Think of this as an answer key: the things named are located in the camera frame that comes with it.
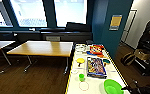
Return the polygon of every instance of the black chair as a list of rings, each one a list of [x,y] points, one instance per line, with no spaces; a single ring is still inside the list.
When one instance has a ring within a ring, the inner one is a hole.
[[[92,28],[88,24],[67,22],[65,30],[67,32],[78,31],[78,32],[92,32]]]

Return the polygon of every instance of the green cup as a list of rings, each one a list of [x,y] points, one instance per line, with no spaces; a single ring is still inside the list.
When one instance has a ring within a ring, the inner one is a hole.
[[[79,80],[80,80],[81,82],[84,81],[84,74],[79,74]]]

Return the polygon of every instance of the bowl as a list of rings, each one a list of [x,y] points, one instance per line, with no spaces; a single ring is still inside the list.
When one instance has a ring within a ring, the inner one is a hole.
[[[123,94],[124,91],[121,90],[122,86],[112,79],[107,79],[104,81],[104,89],[107,94]]]

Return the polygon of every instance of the orange item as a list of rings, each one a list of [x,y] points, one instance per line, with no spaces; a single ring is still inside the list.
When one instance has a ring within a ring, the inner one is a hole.
[[[104,55],[97,55],[97,56],[98,56],[98,57],[101,57],[101,58],[104,57]]]

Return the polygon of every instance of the blue wall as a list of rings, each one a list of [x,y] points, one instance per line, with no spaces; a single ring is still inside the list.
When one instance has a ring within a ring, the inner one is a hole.
[[[124,26],[133,0],[95,0],[93,12],[93,40],[103,44],[112,58],[122,36]],[[122,20],[117,31],[110,31],[110,23],[113,15],[122,15]]]

